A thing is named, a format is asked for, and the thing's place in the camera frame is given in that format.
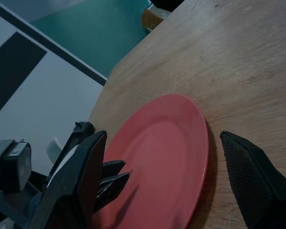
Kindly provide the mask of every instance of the wooden table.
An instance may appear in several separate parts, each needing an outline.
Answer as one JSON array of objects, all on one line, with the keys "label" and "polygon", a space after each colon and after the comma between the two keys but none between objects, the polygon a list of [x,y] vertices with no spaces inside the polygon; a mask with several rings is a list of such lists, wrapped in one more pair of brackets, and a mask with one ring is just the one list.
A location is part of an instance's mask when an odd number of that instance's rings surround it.
[{"label": "wooden table", "polygon": [[169,93],[196,101],[209,126],[189,228],[246,228],[219,134],[249,139],[286,176],[286,0],[186,0],[115,67],[89,120],[110,143],[137,109]]}]

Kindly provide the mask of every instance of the black stripe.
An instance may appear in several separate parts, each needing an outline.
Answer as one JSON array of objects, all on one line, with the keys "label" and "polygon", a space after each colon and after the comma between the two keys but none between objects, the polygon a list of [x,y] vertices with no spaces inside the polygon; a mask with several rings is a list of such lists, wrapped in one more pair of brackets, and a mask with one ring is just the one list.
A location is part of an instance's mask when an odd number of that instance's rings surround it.
[{"label": "black stripe", "polygon": [[39,34],[37,31],[32,29],[31,27],[27,26],[25,23],[8,13],[5,9],[0,7],[0,16],[7,20],[12,25],[16,26],[18,29],[22,30],[24,33],[32,37],[35,41],[42,44],[47,49],[51,50],[56,55],[63,58],[66,62],[72,64],[74,67],[76,67],[78,70],[85,73],[90,78],[94,79],[96,82],[101,84],[102,86],[105,85],[106,80],[100,77],[98,74],[93,72],[91,69],[86,67],[84,64],[79,62],[78,60],[74,59],[72,56],[70,56],[68,53],[66,53],[64,50],[56,46],[54,43],[49,41],[47,38],[43,37],[41,34]]},{"label": "black stripe", "polygon": [[17,32],[0,47],[0,110],[45,54]]}]

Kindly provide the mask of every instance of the table surface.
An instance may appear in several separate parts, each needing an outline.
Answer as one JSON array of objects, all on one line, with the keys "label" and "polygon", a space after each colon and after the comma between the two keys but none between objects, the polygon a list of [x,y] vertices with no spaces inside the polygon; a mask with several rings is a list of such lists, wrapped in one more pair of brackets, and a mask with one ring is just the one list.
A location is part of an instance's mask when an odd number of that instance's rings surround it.
[{"label": "table surface", "polygon": [[169,93],[192,98],[209,128],[189,228],[246,228],[219,134],[260,146],[286,177],[286,0],[185,0],[114,68],[89,121],[110,143],[137,109]]}]

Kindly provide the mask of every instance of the teal floor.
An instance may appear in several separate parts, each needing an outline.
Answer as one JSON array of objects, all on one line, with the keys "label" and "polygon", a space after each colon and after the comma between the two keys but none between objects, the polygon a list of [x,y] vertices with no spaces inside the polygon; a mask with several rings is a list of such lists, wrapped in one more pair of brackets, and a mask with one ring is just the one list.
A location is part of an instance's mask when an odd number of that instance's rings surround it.
[{"label": "teal floor", "polygon": [[86,0],[32,22],[104,76],[146,35],[147,0]]}]

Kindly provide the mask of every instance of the red plate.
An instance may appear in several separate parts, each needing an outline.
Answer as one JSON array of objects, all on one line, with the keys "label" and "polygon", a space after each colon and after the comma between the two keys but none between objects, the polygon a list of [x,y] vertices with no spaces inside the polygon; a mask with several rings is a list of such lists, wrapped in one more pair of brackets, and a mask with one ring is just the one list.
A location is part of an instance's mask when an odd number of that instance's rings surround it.
[{"label": "red plate", "polygon": [[131,176],[119,197],[92,218],[92,228],[183,229],[206,173],[208,133],[189,98],[169,94],[139,109],[119,130],[104,161],[125,160]]}]

